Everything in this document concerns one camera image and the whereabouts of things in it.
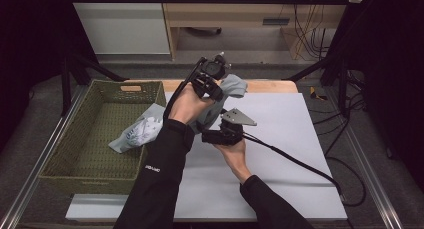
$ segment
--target basket handle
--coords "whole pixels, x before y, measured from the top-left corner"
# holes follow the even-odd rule
[[[141,91],[141,86],[121,86],[121,91],[126,91],[126,92]]]

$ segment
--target white cabinet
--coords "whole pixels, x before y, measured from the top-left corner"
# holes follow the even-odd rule
[[[169,54],[161,4],[74,3],[98,55]]]

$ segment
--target hand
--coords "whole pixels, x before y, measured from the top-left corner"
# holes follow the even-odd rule
[[[243,184],[252,173],[246,165],[246,141],[244,138],[232,146],[213,145],[224,156],[225,162],[231,168],[234,175]]]
[[[199,98],[193,86],[187,84],[175,100],[168,118],[189,124],[213,103],[211,98]]]

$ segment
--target wrist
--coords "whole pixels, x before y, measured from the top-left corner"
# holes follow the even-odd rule
[[[190,119],[189,118],[187,118],[187,115],[185,115],[185,114],[182,114],[182,113],[177,113],[177,114],[175,114],[175,115],[169,115],[169,117],[168,117],[168,119],[172,119],[172,120],[175,120],[175,121],[179,121],[179,122],[181,122],[181,123],[184,123],[184,124],[188,124],[188,122],[190,121]]]
[[[249,169],[247,167],[237,168],[237,169],[231,169],[234,173],[234,175],[239,179],[241,184],[244,184],[244,182],[252,176],[252,173],[250,173]]]

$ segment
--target crumpled cloth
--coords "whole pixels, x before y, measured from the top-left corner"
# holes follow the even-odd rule
[[[164,111],[163,106],[152,104],[119,138],[110,142],[109,147],[123,153],[154,141],[162,128]]]

